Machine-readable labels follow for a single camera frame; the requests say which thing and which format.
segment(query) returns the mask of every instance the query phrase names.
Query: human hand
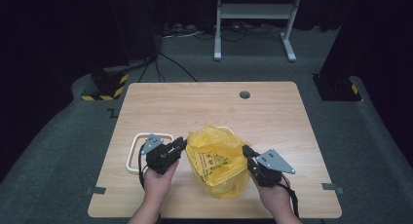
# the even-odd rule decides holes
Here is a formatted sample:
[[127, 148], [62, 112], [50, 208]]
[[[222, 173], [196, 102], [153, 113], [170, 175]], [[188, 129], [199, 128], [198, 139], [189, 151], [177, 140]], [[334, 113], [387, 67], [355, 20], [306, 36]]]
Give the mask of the human hand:
[[[301, 223], [292, 211], [289, 194], [284, 188], [278, 185], [274, 187], [261, 187], [254, 176], [251, 176], [251, 178], [258, 189], [262, 205], [271, 212], [278, 224]], [[283, 176], [280, 184], [289, 186], [289, 180]]]
[[172, 164], [164, 174], [158, 174], [149, 168], [144, 174], [145, 197], [144, 202], [161, 205], [170, 190], [172, 177], [175, 174], [179, 161]]

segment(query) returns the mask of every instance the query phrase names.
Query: gray carpet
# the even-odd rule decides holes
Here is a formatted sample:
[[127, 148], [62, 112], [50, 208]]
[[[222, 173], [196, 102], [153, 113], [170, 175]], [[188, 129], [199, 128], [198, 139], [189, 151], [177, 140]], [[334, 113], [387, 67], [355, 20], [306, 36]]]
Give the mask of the gray carpet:
[[[384, 126], [358, 77], [361, 102], [321, 101], [311, 74], [319, 73], [338, 31], [293, 30], [297, 61], [287, 60], [278, 34], [247, 34], [223, 41], [221, 61], [213, 40], [164, 39], [160, 51], [198, 81], [293, 81], [304, 101], [332, 182], [344, 189], [338, 219], [304, 223], [413, 223], [413, 173]], [[227, 40], [242, 34], [223, 31]], [[166, 82], [194, 82], [179, 66], [158, 57]], [[108, 70], [123, 69], [115, 67]], [[143, 68], [129, 72], [137, 82]], [[164, 82], [151, 63], [141, 82]], [[126, 218], [91, 218], [88, 206], [109, 145], [122, 96], [83, 101], [94, 89], [89, 76], [73, 84], [73, 102], [46, 124], [0, 186], [0, 223], [126, 223]], [[164, 220], [163, 223], [273, 223], [271, 220]]]

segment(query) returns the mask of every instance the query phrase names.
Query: dark background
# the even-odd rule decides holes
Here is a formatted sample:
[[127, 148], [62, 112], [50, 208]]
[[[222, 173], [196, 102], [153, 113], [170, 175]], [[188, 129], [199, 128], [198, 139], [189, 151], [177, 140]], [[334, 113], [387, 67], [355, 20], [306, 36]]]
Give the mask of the dark background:
[[[215, 24], [215, 0], [1, 1], [1, 178], [38, 131], [79, 98], [71, 92], [76, 79], [156, 56], [153, 36], [164, 22], [209, 32]], [[330, 53], [337, 65], [322, 69], [362, 79], [410, 164], [412, 14], [409, 0], [302, 0], [294, 23], [323, 31], [343, 25]]]

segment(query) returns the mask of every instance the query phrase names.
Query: white metal stand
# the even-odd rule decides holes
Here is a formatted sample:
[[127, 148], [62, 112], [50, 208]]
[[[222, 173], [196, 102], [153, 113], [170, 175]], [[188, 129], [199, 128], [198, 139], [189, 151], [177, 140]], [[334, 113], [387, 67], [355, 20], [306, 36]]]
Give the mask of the white metal stand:
[[216, 7], [216, 29], [215, 48], [213, 58], [220, 60], [221, 53], [221, 20], [222, 19], [288, 19], [285, 33], [281, 33], [282, 43], [285, 47], [288, 60], [295, 61], [297, 58], [289, 43], [292, 24], [297, 14], [300, 0], [293, 4], [222, 4], [217, 1]]

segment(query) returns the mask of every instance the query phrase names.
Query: yellow plastic bag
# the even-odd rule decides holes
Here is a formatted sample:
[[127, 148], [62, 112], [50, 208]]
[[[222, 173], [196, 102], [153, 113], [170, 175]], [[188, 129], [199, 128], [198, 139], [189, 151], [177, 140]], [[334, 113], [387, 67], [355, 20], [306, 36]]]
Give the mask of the yellow plastic bag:
[[243, 143], [227, 128], [189, 132], [186, 153], [193, 172], [215, 198], [238, 196], [249, 180]]

